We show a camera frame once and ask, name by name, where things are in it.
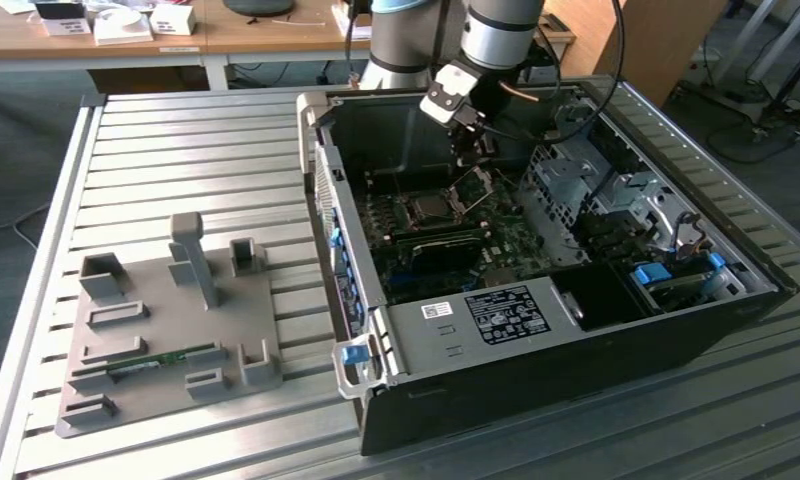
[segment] aluminum slatted table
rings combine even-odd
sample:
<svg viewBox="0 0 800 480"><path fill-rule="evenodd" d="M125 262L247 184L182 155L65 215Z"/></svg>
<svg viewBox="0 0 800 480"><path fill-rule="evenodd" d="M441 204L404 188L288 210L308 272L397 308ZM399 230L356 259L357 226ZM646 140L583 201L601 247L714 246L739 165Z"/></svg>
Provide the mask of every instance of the aluminum slatted table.
<svg viewBox="0 0 800 480"><path fill-rule="evenodd" d="M297 170L301 90L114 96L81 108L0 374L0 478L800 479L800 295L682 369L453 438L357 455ZM664 126L627 87L613 103L650 119L647 129ZM670 128L675 142L655 138L688 150L682 171L800 277L800 238L760 218L767 206L735 193L746 190ZM204 214L205 248L244 236L268 247L284 385L61 439L81 258L104 250L122 262L149 258L166 244L168 215L190 210Z"/></svg>

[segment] blue tab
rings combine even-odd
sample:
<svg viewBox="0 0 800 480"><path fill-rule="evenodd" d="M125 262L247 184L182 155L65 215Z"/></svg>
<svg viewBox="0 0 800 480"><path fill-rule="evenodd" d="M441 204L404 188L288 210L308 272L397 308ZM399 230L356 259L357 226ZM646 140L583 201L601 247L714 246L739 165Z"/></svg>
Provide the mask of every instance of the blue tab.
<svg viewBox="0 0 800 480"><path fill-rule="evenodd" d="M667 268L660 263L647 263L646 265L640 265L635 270L635 276L642 285L662 282L672 278Z"/></svg>
<svg viewBox="0 0 800 480"><path fill-rule="evenodd" d="M371 352L367 345L351 345L341 349L341 362L344 365L355 365L371 360Z"/></svg>
<svg viewBox="0 0 800 480"><path fill-rule="evenodd" d="M708 255L708 261L711 262L711 264L715 267L715 270L720 269L723 266L726 266L726 258L723 258L723 255L720 255L719 253L712 253L711 255Z"/></svg>
<svg viewBox="0 0 800 480"><path fill-rule="evenodd" d="M332 230L332 236L329 237L329 245L332 248L337 248L344 245L344 237L341 236L341 227L335 227Z"/></svg>

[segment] white cable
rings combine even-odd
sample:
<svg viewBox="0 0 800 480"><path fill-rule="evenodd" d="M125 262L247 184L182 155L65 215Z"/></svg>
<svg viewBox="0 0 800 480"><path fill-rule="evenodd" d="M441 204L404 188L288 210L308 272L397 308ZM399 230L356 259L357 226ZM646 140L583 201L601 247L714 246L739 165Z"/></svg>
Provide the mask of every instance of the white cable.
<svg viewBox="0 0 800 480"><path fill-rule="evenodd" d="M24 241L29 244L29 246L32 247L32 249L37 252L38 251L38 245L36 245L36 242L33 242L32 238L29 238L26 236L26 234L24 232L21 232L21 229L17 226L17 224L12 225L12 230L14 230L14 233L17 233L17 236L24 239Z"/></svg>
<svg viewBox="0 0 800 480"><path fill-rule="evenodd" d="M41 205L38 208L36 208L34 210L32 210L32 211L26 212L25 214L22 214L12 222L0 224L0 230L2 230L4 228L12 227L12 230L14 231L14 233L17 234L17 236L24 239L24 241L29 244L29 246L36 251L38 250L38 246L36 245L36 242L32 240L32 238L29 238L29 236L26 236L26 234L24 232L21 232L20 224L24 223L24 221L26 219L29 219L29 217L32 217L36 213L46 210L49 207L50 207L50 203L48 202L44 205Z"/></svg>

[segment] green circuit board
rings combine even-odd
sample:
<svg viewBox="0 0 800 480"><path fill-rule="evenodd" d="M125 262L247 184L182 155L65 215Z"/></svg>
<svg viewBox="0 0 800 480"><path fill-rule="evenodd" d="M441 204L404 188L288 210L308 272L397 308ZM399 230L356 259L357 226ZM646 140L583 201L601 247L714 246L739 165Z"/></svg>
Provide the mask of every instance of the green circuit board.
<svg viewBox="0 0 800 480"><path fill-rule="evenodd" d="M481 172L463 177L453 190L356 199L391 305L513 283L551 270L543 240L513 198L517 180Z"/></svg>

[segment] power supply label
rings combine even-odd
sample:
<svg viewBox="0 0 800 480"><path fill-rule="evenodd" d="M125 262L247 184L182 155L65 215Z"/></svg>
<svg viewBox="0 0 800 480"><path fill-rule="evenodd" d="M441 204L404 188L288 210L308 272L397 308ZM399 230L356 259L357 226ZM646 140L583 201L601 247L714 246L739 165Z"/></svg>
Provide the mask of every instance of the power supply label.
<svg viewBox="0 0 800 480"><path fill-rule="evenodd" d="M551 331L527 287L465 297L465 303L489 345Z"/></svg>

